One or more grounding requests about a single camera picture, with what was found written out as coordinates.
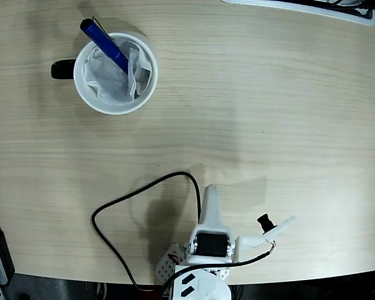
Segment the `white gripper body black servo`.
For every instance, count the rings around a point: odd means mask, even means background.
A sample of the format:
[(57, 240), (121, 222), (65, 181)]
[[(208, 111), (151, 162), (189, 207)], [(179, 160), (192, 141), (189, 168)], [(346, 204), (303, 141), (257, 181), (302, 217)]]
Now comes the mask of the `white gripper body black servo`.
[(185, 265), (231, 263), (233, 248), (226, 232), (195, 232), (186, 246)]

